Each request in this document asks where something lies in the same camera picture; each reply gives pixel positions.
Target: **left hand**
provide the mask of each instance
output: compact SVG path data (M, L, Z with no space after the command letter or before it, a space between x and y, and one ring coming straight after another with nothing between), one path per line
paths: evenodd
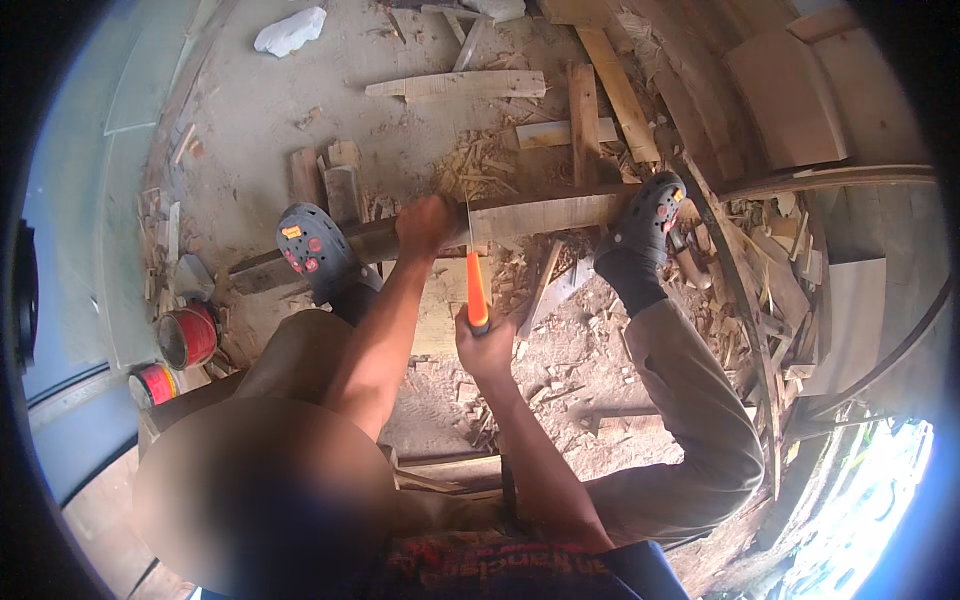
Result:
M400 256L437 257L456 228L452 207L440 196L422 196L404 206L396 217Z

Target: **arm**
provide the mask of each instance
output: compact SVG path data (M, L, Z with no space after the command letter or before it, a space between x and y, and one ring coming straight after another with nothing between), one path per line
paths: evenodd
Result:
M581 543L588 552L606 552L613 543L597 516L584 484L516 388L510 372L516 326L506 320L491 324L487 335L474 338L467 308L457 316L457 352L483 393L510 448L517 495L523 506L552 537Z
M420 198L396 218L400 253L367 316L344 349L324 406L353 421L376 442L394 410L414 343L420 297L453 217L437 196Z

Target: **dirt floor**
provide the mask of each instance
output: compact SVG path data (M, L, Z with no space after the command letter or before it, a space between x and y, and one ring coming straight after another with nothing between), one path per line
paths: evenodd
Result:
M379 216L437 189L444 166L458 159L458 149L462 157L463 149L477 142L486 144L491 156L514 166L512 174L497 173L510 187L525 191L569 183L569 147L516 152L510 148L509 135L502 133L519 124L567 118L566 63L588 59L572 28L530 18L503 23L481 40L473 56L473 68L542 70L547 93L536 112L501 100L407 106L398 98L367 97L364 87L448 71L459 46L444 18L395 11L407 38L404 45L373 3L328 0L318 40L281 60L253 50L252 40L262 27L315 4L240 3L216 41L186 110L185 118L196 123L202 146L183 158L180 178L174 181L183 211L181 239L217 275L213 300L224 307L224 350L241 368L256 360L284 317L311 304L299 284L254 296L237 296L226 286L230 266L276 247L278 217L292 202L289 156L294 151L305 146L322 149L338 139L354 141L362 155L360 174L368 208ZM299 128L298 122L313 108L320 110L319 116ZM612 116L604 100L600 116ZM657 134L667 140L663 142L667 148L674 147L674 132L658 128ZM609 149L618 156L617 148ZM471 193L504 191L493 186ZM536 241L544 243L543 238ZM534 240L499 242L491 245L494 305L510 310L522 298L511 300L516 294L503 293L499 276L508 271L520 277L529 269L523 249ZM671 294L692 307L689 317L699 330L720 327L729 316L710 306L708 295L679 282L671 287ZM532 408L544 429L583 480L622 468L679 463L684 456L662 427L613 439L600 439L589 431L598 413L656 414L618 333L628 322L612 288L595 276L540 322L514 362L524 397L534 400ZM711 343L732 374L741 349L730 351L729 344ZM392 445L401 459L470 453L483 447L485 439L473 445L481 429L483 403L458 402L462 383L471 381L455 356L412 357L381 442ZM548 392L538 395L542 388ZM713 574L749 542L763 514L756 507L746 508L710 538L671 552L671 562L693 597L709 589Z

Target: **brown pants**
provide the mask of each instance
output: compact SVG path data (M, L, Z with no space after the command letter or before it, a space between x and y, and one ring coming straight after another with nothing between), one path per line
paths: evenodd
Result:
M304 310L277 328L234 396L317 403L336 373L352 327ZM756 430L723 369L671 300L637 314L626 330L640 378L684 449L679 465L627 468L587 482L597 514L617 545L672 543L710 531L742 507L763 478ZM395 533L483 531L499 524L498 502L435 492L402 492Z

